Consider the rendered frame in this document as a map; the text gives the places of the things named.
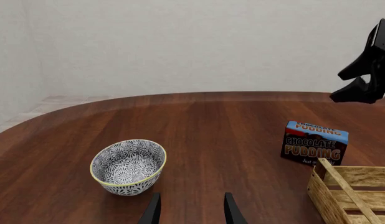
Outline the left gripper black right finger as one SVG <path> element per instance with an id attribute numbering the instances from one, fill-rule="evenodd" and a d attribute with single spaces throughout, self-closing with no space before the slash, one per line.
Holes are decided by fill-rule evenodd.
<path id="1" fill-rule="evenodd" d="M 226 224 L 248 224 L 230 192 L 224 194 L 224 216 Z"/>

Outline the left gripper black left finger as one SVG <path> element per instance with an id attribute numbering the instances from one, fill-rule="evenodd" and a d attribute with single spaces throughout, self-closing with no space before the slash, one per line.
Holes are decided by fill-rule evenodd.
<path id="1" fill-rule="evenodd" d="M 161 216 L 161 194 L 154 193 L 138 224 L 159 224 Z"/>

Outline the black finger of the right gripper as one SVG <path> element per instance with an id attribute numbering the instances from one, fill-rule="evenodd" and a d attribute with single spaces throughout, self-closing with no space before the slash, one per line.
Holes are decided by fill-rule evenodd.
<path id="1" fill-rule="evenodd" d="M 374 61 L 379 59 L 382 50 L 376 47 L 365 48 L 361 55 L 338 73 L 338 76 L 346 81 L 371 73 Z"/>
<path id="2" fill-rule="evenodd" d="M 381 54 L 381 57 L 373 62 L 370 74 L 352 80 L 350 84 L 330 95 L 333 102 L 373 104 L 383 98 L 385 94 L 385 54 Z"/>

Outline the chocolate pudding box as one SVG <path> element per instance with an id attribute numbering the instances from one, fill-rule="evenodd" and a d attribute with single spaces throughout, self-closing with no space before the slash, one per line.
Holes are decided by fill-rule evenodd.
<path id="1" fill-rule="evenodd" d="M 315 166 L 324 158 L 340 166 L 348 146 L 349 132 L 310 123 L 289 121 L 285 127 L 280 157 Z"/>

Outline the wooden slat tray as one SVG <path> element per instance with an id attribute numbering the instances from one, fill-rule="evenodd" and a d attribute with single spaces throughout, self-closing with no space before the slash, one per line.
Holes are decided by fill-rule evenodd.
<path id="1" fill-rule="evenodd" d="M 385 224 L 385 167 L 318 159 L 307 193 L 326 224 Z"/>

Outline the black white patterned bowl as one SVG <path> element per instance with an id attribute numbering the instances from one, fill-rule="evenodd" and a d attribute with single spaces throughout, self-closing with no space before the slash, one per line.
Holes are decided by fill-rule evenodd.
<path id="1" fill-rule="evenodd" d="M 155 184 L 166 160 L 166 151 L 158 143 L 130 139 L 100 151 L 90 163 L 90 174 L 107 192 L 134 196 Z"/>

